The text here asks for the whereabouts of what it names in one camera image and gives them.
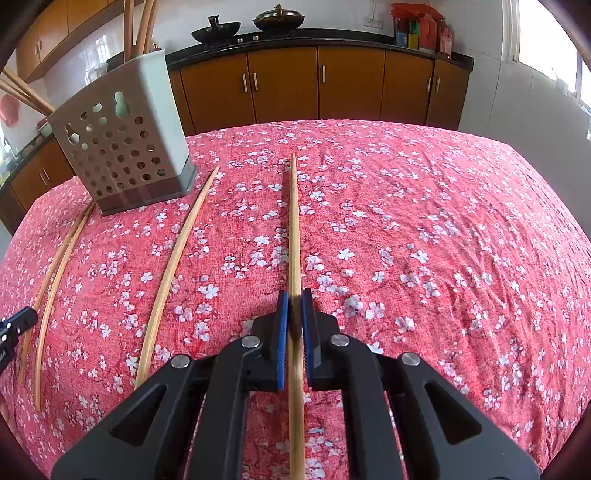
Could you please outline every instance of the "brown cabinet door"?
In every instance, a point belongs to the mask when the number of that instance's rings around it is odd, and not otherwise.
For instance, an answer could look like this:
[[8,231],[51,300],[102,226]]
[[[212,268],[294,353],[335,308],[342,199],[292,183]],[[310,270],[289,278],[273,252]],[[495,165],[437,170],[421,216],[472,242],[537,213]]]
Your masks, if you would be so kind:
[[248,53],[256,122],[318,118],[316,47]]
[[39,167],[37,156],[28,161],[11,182],[12,189],[25,210],[45,192],[49,191],[49,184]]
[[191,113],[189,112],[181,73],[179,70],[174,70],[169,72],[168,76],[170,77],[170,86],[173,88],[174,103],[177,105],[178,117],[181,119],[183,132],[186,137],[194,135],[195,127],[193,126],[193,120],[191,119]]
[[384,50],[318,47],[320,118],[379,120]]
[[255,123],[245,53],[196,63],[181,78],[196,133]]
[[44,180],[50,189],[61,185],[74,176],[74,170],[66,160],[57,140],[50,140],[36,155]]
[[386,52],[381,120],[425,124],[434,64],[433,60]]
[[18,76],[27,79],[39,65],[39,47],[37,38],[37,22],[33,23],[23,35],[17,46]]
[[39,59],[43,61],[68,36],[67,0],[53,0],[39,15]]
[[72,33],[108,4],[107,0],[67,0],[68,31]]
[[469,72],[446,61],[435,62],[426,125],[457,130],[468,89]]

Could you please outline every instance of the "wooden dowel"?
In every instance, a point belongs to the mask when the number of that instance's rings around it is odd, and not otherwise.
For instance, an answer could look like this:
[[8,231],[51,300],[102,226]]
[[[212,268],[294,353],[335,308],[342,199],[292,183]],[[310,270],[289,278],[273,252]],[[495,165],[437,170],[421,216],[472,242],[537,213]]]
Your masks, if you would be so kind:
[[146,32],[146,39],[144,42],[144,53],[150,53],[152,47],[152,34],[154,33],[154,23],[156,22],[156,12],[158,11],[158,0],[154,0],[150,18],[148,20],[148,30]]
[[4,90],[7,94],[13,96],[19,102],[24,103],[25,105],[31,107],[33,110],[36,110],[40,114],[45,116],[51,115],[50,111],[46,111],[41,105],[36,104],[29,97],[21,93],[20,90],[17,90],[12,85],[10,85],[2,79],[0,79],[0,89]]
[[[37,294],[37,298],[35,299],[35,303],[33,304],[33,310],[35,310],[39,314],[39,308],[41,307],[41,302],[43,301],[43,296],[45,295],[45,291],[47,290],[47,286],[51,281],[51,277],[53,276],[54,272],[56,271],[57,265],[60,262],[61,258],[64,256],[64,252],[70,243],[70,240],[74,236],[76,230],[78,230],[78,226],[82,222],[84,218],[86,209],[82,212],[76,220],[74,221],[74,225],[70,228],[68,234],[64,237],[63,241],[61,242],[60,248],[57,250],[57,253],[53,257],[51,261],[51,265],[43,278],[43,282],[41,283],[41,288],[39,289],[39,293]],[[18,367],[18,384],[24,385],[25,384],[25,373],[27,369],[27,355],[29,352],[29,344],[31,343],[31,335],[33,334],[33,330],[29,329],[25,332],[25,335],[22,339],[22,349],[21,349],[21,362]]]
[[193,224],[195,223],[197,215],[199,214],[201,205],[205,201],[207,193],[209,192],[209,188],[212,186],[218,170],[219,166],[213,169],[213,172],[199,193],[197,200],[195,200],[195,204],[193,205],[189,216],[185,220],[183,229],[178,235],[177,242],[174,246],[173,253],[170,255],[170,259],[166,265],[166,270],[164,271],[164,275],[160,282],[160,287],[158,288],[158,293],[156,294],[156,300],[154,301],[154,306],[152,307],[152,312],[150,313],[150,319],[148,321],[148,327],[146,328],[144,343],[142,344],[142,352],[139,356],[138,373],[135,377],[136,389],[145,382],[145,380],[148,378],[148,374],[150,373],[154,344],[156,343],[156,336],[158,335],[158,328],[160,327],[160,319],[162,318],[162,312],[164,311],[166,298],[168,297],[168,292],[170,291],[170,286],[173,282],[174,273],[177,270],[178,262],[181,260],[181,255],[183,254],[189,234],[193,230]]
[[290,182],[290,319],[288,385],[290,416],[290,480],[306,480],[304,449],[304,362],[301,332],[300,207],[296,155],[291,154]]
[[138,36],[135,39],[134,57],[140,56],[144,53],[144,44],[146,42],[146,34],[148,32],[148,23],[150,21],[150,12],[154,6],[154,0],[145,0],[144,10],[142,11],[142,19],[139,22]]
[[4,75],[6,75],[12,83],[14,83],[18,88],[22,90],[22,92],[28,96],[34,103],[38,103],[44,110],[53,113],[56,109],[47,102],[43,97],[37,94],[35,90],[31,88],[31,86],[25,82],[22,78],[20,78],[16,73],[14,73],[11,69],[4,67]]
[[132,59],[134,47],[134,0],[123,3],[123,61]]
[[45,336],[47,334],[47,325],[49,323],[49,317],[51,315],[51,309],[53,308],[53,301],[56,298],[57,291],[60,288],[60,280],[64,271],[66,269],[66,265],[68,264],[68,260],[76,246],[76,242],[78,241],[78,237],[82,233],[86,222],[88,221],[88,217],[92,213],[93,208],[95,207],[95,203],[91,202],[90,205],[86,208],[84,212],[84,217],[82,217],[82,221],[78,228],[76,229],[72,239],[68,243],[68,247],[64,253],[64,257],[61,259],[60,267],[57,269],[56,277],[53,280],[53,285],[51,286],[51,291],[49,292],[49,297],[47,298],[47,303],[45,305],[45,311],[43,311],[43,319],[41,321],[41,327],[39,330],[39,343],[37,344],[37,357],[35,359],[35,372],[34,372],[34,389],[33,389],[33,403],[35,404],[35,408],[38,411],[41,411],[41,363],[43,362],[43,348],[45,345]]

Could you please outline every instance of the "black countertop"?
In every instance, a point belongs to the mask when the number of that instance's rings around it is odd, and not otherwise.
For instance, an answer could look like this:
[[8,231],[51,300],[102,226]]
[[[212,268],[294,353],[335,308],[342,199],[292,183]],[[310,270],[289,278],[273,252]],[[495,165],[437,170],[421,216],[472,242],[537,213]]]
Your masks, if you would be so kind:
[[[374,47],[399,51],[426,59],[443,60],[472,71],[474,59],[461,53],[452,53],[451,59],[444,59],[436,54],[425,53],[411,48],[398,47],[394,44],[394,37],[353,30],[335,30],[329,28],[298,28],[287,35],[270,35],[265,32],[254,32],[237,35],[224,44],[206,46],[196,44],[166,55],[166,65],[169,70],[215,59],[235,53],[264,50],[266,48],[307,47],[319,45],[343,45],[355,47]],[[123,62],[123,53],[110,58],[108,69],[112,70]]]

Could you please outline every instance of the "pink floral tablecloth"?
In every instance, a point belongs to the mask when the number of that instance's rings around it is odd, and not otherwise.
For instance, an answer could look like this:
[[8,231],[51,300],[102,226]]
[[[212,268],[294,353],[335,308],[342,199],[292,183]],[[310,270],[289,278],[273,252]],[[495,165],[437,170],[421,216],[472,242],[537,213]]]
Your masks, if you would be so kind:
[[[303,287],[376,353],[416,351],[541,468],[589,401],[591,244],[511,147],[366,121],[232,128],[187,139],[189,196],[107,218],[96,210],[50,317],[43,411],[15,364],[0,393],[24,446],[55,461],[134,388],[144,330],[176,235],[220,173],[168,298],[152,370],[249,332],[287,288],[288,185],[298,157]],[[0,270],[0,312],[32,305],[89,195],[75,177],[36,201]],[[36,342],[38,328],[33,340]],[[347,478],[337,392],[306,392],[309,478]],[[287,396],[251,397],[244,478],[288,478]]]

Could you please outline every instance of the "bamboo stick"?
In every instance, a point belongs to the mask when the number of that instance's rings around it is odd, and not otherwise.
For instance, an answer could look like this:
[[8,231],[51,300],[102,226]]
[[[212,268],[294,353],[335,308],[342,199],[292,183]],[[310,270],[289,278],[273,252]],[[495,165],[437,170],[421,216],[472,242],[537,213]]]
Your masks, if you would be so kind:
[[[49,285],[49,282],[51,281],[51,277],[53,276],[54,272],[56,271],[57,264],[60,262],[61,258],[64,256],[64,252],[66,251],[66,248],[68,248],[68,244],[70,243],[70,240],[72,239],[74,233],[76,232],[76,230],[78,230],[78,226],[82,222],[85,212],[86,212],[86,209],[84,209],[84,211],[80,215],[78,215],[78,217],[76,218],[76,221],[74,221],[74,225],[72,225],[72,228],[70,228],[70,231],[64,237],[64,239],[60,245],[60,248],[57,250],[57,253],[53,257],[53,260],[51,261],[51,265],[49,266],[49,269],[47,270],[47,273],[45,274],[45,278],[43,278],[43,282],[41,283],[41,288],[39,289],[39,293],[37,294],[37,298],[35,299],[35,303],[33,304],[33,310],[35,310],[37,313],[39,313],[39,308],[41,307],[41,302],[43,301],[43,296],[45,295],[45,291],[47,290],[47,286]],[[23,339],[22,339],[21,362],[20,362],[20,365],[18,368],[18,384],[21,386],[24,385],[24,383],[25,383],[25,373],[26,373],[26,368],[27,368],[27,355],[29,352],[29,344],[31,343],[31,335],[32,334],[33,334],[32,329],[27,330],[25,332]]]
[[142,11],[142,19],[139,22],[138,36],[135,39],[134,57],[138,57],[144,53],[144,44],[146,42],[146,34],[148,33],[148,23],[150,21],[150,12],[154,6],[154,0],[145,0],[144,10]]
[[158,11],[158,0],[154,0],[150,18],[148,20],[148,31],[146,32],[146,39],[144,42],[144,53],[150,53],[152,47],[152,34],[154,33],[154,23],[156,22],[156,12]]
[[21,93],[20,90],[17,90],[12,85],[10,85],[2,79],[0,79],[0,89],[4,90],[7,94],[13,96],[19,102],[24,103],[25,105],[31,107],[33,110],[36,110],[42,115],[48,116],[52,113],[50,111],[46,111],[43,107],[41,107],[41,105],[36,104],[28,96],[25,96],[23,93]]
[[142,352],[139,356],[138,373],[135,377],[136,389],[139,388],[142,383],[144,383],[144,381],[148,378],[148,374],[150,373],[154,344],[156,343],[156,336],[158,335],[158,328],[160,327],[160,319],[162,318],[164,304],[166,303],[166,298],[168,297],[168,292],[170,291],[170,286],[173,282],[174,273],[176,272],[178,262],[180,261],[181,255],[183,254],[189,234],[193,230],[193,225],[197,215],[199,214],[201,205],[203,205],[203,202],[205,201],[205,197],[207,196],[209,188],[212,186],[212,183],[216,178],[218,170],[219,166],[216,166],[207,179],[207,182],[205,182],[205,185],[199,193],[197,200],[195,200],[195,204],[193,205],[189,216],[185,220],[183,229],[181,230],[177,238],[177,243],[174,246],[173,253],[170,255],[170,259],[168,260],[168,265],[164,271],[164,275],[160,282],[160,287],[158,288],[158,293],[156,294],[156,300],[154,301],[154,306],[152,307],[152,312],[150,313],[150,319],[148,321],[148,327],[146,328],[145,339],[142,345]]
[[134,47],[134,0],[123,3],[123,61],[133,58]]
[[28,96],[34,103],[38,103],[44,110],[53,113],[56,109],[47,102],[43,97],[37,94],[35,90],[33,90],[27,82],[25,82],[22,78],[20,78],[16,73],[14,73],[11,69],[4,67],[4,75],[6,75],[12,83],[14,83],[21,91]]
[[56,277],[53,280],[53,285],[51,286],[51,291],[49,292],[49,297],[47,298],[47,303],[45,305],[45,311],[43,312],[43,319],[41,321],[41,328],[39,330],[39,343],[37,345],[37,357],[35,359],[35,377],[34,377],[34,390],[33,390],[33,403],[35,404],[35,408],[38,411],[41,411],[41,363],[43,362],[43,347],[45,344],[45,336],[47,334],[47,325],[49,324],[49,317],[51,315],[51,309],[53,307],[53,301],[56,298],[57,290],[60,288],[60,280],[66,266],[68,265],[68,260],[76,246],[76,242],[78,241],[78,237],[82,233],[86,222],[88,221],[88,217],[92,213],[93,208],[95,207],[95,203],[91,202],[90,205],[86,208],[84,212],[84,217],[82,217],[82,221],[78,228],[76,229],[70,243],[68,244],[68,248],[64,253],[64,257],[61,259],[60,267],[57,269]]
[[296,155],[291,154],[290,182],[290,271],[291,316],[288,338],[288,383],[290,416],[290,479],[305,480],[304,364],[301,332],[300,207]]

